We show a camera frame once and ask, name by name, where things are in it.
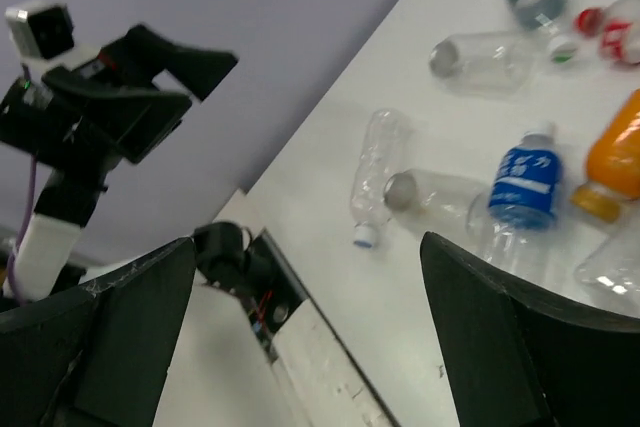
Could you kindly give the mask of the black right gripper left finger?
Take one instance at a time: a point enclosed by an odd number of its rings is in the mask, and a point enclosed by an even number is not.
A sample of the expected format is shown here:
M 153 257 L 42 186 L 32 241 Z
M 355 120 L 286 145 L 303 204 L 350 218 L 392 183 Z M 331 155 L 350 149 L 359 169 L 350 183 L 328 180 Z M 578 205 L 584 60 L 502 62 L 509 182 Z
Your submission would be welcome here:
M 180 238 L 2 312 L 2 425 L 152 425 L 194 274 Z

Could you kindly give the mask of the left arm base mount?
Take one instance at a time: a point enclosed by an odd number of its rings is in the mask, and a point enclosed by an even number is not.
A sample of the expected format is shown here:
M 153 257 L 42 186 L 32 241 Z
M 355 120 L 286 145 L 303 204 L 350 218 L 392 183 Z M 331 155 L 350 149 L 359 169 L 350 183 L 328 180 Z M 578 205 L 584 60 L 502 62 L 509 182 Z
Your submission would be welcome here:
M 217 221 L 196 228 L 192 239 L 206 284 L 239 300 L 267 358 L 277 360 L 275 335 L 309 295 L 272 236 Z

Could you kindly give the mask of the clear bottle white label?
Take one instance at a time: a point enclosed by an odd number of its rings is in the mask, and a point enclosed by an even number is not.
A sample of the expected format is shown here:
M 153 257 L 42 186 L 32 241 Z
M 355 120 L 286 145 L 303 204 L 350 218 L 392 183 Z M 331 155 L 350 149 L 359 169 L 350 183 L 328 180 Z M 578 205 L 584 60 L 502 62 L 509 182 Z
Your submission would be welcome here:
M 639 233 L 619 231 L 604 241 L 577 268 L 582 284 L 639 302 Z

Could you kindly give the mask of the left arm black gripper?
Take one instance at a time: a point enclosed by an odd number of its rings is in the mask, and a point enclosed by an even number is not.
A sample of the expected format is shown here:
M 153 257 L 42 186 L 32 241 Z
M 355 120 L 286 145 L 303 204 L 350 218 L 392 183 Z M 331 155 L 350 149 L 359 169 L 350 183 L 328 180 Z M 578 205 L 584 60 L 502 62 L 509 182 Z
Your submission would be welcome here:
M 99 49 L 24 60 L 1 101 L 1 141 L 100 192 L 111 170 L 140 163 L 181 123 L 193 95 L 204 101 L 237 63 L 232 52 L 176 44 L 144 24 Z

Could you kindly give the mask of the orange juice bottle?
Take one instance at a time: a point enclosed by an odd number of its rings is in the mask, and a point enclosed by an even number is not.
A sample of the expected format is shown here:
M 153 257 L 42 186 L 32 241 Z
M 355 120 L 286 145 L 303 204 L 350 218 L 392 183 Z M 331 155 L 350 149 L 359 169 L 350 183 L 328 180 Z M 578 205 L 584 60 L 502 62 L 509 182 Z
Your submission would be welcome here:
M 585 182 L 571 195 L 572 204 L 595 218 L 613 223 L 623 208 L 639 199 L 639 90 L 635 90 L 591 146 Z

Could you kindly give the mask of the red label clear bottle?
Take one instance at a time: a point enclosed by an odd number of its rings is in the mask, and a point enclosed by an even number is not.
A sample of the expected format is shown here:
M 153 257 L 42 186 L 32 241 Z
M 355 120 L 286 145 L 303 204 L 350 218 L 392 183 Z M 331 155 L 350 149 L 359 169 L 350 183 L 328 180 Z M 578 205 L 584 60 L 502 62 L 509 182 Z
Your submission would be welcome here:
M 625 65 L 639 64 L 639 0 L 616 0 L 608 7 L 590 7 L 573 21 L 587 38 L 598 40 L 599 54 Z

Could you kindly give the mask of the clear bottle blue cap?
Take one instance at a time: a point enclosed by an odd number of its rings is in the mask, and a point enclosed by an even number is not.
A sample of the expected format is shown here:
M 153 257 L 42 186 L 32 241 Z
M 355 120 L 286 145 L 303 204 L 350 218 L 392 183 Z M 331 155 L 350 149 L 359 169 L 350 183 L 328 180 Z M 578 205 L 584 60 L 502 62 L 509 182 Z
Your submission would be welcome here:
M 391 219 L 384 188 L 401 169 L 410 134 L 408 118 L 393 109 L 374 112 L 367 124 L 349 204 L 358 247 L 375 248 Z

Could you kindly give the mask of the clear jar with residue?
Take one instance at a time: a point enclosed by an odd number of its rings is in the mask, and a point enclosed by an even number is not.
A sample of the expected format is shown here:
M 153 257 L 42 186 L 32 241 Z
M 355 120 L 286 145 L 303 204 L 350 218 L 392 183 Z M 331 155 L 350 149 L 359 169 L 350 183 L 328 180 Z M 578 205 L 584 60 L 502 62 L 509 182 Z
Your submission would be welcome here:
M 409 169 L 388 179 L 383 201 L 393 213 L 458 221 L 467 217 L 472 203 L 487 189 L 476 179 Z

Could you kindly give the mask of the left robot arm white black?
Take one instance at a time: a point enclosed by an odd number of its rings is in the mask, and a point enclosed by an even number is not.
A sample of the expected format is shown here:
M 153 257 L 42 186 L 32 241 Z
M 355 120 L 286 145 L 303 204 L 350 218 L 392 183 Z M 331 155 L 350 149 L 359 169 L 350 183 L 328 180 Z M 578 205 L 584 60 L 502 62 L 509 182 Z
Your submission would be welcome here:
M 145 25 L 101 48 L 65 41 L 19 51 L 24 72 L 1 103 L 1 140 L 51 174 L 29 192 L 28 220 L 1 295 L 5 426 L 149 426 L 183 323 L 196 260 L 176 239 L 60 289 L 107 175 L 140 163 L 237 64 Z

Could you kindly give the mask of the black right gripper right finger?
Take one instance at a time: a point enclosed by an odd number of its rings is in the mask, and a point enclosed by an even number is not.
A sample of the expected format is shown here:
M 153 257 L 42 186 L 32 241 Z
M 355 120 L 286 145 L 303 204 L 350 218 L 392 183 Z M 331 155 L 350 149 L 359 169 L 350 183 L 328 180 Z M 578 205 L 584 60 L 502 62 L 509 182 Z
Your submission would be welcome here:
M 462 426 L 636 426 L 639 321 L 426 233 L 422 275 Z

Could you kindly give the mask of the clear wide jar bottle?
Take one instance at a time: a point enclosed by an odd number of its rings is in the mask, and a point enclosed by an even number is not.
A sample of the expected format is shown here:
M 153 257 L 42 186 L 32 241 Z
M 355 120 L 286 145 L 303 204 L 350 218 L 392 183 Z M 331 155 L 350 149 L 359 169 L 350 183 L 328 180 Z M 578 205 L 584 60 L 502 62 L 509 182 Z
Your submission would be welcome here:
M 526 84 L 534 61 L 529 42 L 518 33 L 453 34 L 433 47 L 429 69 L 453 92 L 506 96 Z

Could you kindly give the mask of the blue label bottle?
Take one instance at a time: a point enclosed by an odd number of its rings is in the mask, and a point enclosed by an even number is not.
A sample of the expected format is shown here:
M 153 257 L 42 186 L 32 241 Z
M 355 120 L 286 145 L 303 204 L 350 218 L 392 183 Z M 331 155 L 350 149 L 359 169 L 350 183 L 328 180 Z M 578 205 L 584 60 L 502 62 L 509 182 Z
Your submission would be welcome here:
M 505 152 L 488 190 L 471 204 L 467 228 L 483 261 L 532 283 L 543 281 L 558 224 L 564 165 L 555 125 L 541 121 Z

